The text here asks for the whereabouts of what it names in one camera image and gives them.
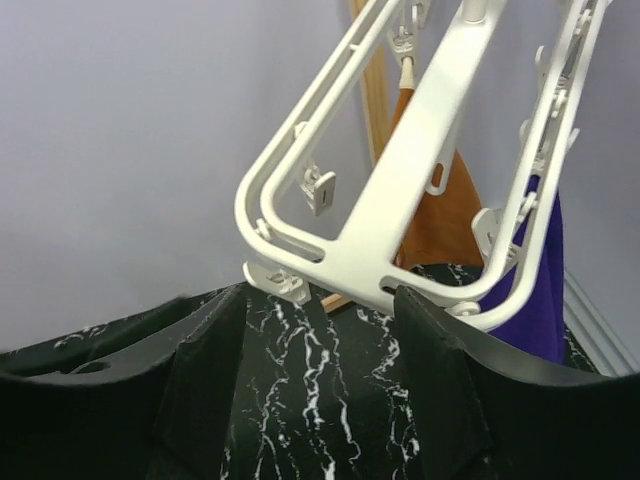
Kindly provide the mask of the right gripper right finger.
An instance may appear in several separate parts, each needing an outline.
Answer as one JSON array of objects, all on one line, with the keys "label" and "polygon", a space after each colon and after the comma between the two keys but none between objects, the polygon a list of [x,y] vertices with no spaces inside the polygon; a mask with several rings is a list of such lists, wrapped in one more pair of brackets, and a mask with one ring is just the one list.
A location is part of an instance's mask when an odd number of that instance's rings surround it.
[{"label": "right gripper right finger", "polygon": [[639,378],[521,351],[412,289],[396,336],[428,479],[635,479]]}]

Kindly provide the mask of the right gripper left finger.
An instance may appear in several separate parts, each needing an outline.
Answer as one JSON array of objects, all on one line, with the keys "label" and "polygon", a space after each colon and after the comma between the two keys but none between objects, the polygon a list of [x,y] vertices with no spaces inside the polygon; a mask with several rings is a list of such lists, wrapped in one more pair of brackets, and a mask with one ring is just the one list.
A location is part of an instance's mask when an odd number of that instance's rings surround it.
[{"label": "right gripper left finger", "polygon": [[1,356],[5,479],[216,479],[247,301],[241,286]]}]

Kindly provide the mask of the white clip hanger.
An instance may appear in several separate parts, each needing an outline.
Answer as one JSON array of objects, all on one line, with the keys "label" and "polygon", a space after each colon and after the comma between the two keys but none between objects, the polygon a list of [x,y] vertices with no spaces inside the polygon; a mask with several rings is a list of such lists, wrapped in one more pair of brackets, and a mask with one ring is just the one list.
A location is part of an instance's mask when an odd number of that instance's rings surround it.
[{"label": "white clip hanger", "polygon": [[431,176],[450,170],[467,96],[504,7],[501,1],[461,3],[341,232],[328,240],[286,223],[276,207],[292,183],[314,212],[332,203],[335,174],[319,171],[313,151],[403,10],[400,1],[364,5],[237,189],[236,224],[259,256],[243,266],[252,286],[302,304],[317,284],[391,314],[392,290],[405,285],[483,331],[505,324],[524,306],[564,158],[577,136],[574,118],[608,7],[604,1],[565,2],[554,49],[536,60],[536,104],[520,130],[508,199],[501,212],[483,211],[473,224],[485,262],[481,278],[449,287],[393,264],[422,197],[443,191]]}]

